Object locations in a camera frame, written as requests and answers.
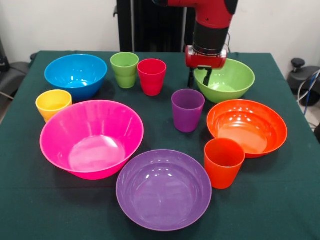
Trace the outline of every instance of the blue bowl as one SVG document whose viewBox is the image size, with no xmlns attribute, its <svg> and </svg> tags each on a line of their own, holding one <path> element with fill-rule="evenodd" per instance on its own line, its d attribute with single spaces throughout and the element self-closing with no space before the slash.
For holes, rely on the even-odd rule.
<svg viewBox="0 0 320 240">
<path fill-rule="evenodd" d="M 74 54 L 58 58 L 45 69 L 45 79 L 72 95 L 73 101 L 92 98 L 104 83 L 107 64 L 99 57 Z"/>
</svg>

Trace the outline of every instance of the white wall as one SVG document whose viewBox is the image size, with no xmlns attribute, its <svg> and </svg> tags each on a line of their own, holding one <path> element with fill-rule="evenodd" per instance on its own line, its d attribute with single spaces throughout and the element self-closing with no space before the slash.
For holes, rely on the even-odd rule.
<svg viewBox="0 0 320 240">
<path fill-rule="evenodd" d="M 39 50 L 119 51 L 116 0 L 0 0 L 0 36 L 10 62 Z"/>
<path fill-rule="evenodd" d="M 319 0 L 239 0 L 231 51 L 272 53 L 285 76 L 295 57 L 320 65 L 319 10 Z"/>
<path fill-rule="evenodd" d="M 0 0 L 0 36 L 10 62 L 39 50 L 118 51 L 116 0 Z M 239 0 L 233 52 L 272 53 L 282 73 L 301 57 L 320 64 L 319 0 Z"/>
</svg>

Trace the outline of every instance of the green cup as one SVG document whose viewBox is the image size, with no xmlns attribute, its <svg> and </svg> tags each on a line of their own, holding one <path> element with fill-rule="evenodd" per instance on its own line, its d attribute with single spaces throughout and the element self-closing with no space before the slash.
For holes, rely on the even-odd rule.
<svg viewBox="0 0 320 240">
<path fill-rule="evenodd" d="M 110 59 L 115 79 L 122 89 L 130 89 L 136 83 L 139 57 L 132 52 L 119 52 Z"/>
</svg>

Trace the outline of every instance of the purple bowl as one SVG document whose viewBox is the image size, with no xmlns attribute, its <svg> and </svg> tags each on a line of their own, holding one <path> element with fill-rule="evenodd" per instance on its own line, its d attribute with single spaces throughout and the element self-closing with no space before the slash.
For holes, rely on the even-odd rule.
<svg viewBox="0 0 320 240">
<path fill-rule="evenodd" d="M 206 212 L 212 195 L 205 169 L 173 150 L 153 150 L 133 158 L 120 172 L 116 196 L 136 224 L 154 231 L 190 226 Z"/>
</svg>

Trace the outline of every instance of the red cup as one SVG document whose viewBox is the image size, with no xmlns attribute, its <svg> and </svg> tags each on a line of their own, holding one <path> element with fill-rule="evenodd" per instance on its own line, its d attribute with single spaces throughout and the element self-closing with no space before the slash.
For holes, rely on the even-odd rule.
<svg viewBox="0 0 320 240">
<path fill-rule="evenodd" d="M 226 189 L 232 185 L 244 163 L 245 152 L 235 141 L 216 138 L 204 147 L 204 169 L 215 189 Z"/>
<path fill-rule="evenodd" d="M 137 68 L 144 94 L 158 95 L 164 85 L 167 65 L 159 59 L 150 58 L 139 62 Z"/>
</svg>

